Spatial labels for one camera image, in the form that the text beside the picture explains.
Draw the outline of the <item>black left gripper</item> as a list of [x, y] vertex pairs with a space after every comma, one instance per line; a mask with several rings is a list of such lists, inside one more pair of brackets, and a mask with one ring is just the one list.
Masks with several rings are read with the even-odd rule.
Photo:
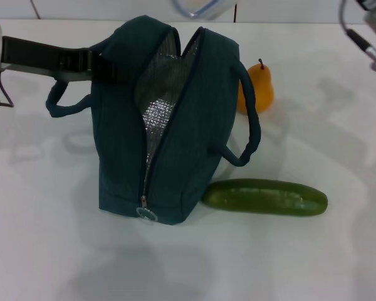
[[65, 82], [130, 83], [134, 69], [119, 51], [71, 49], [5, 36], [3, 70], [52, 77]]

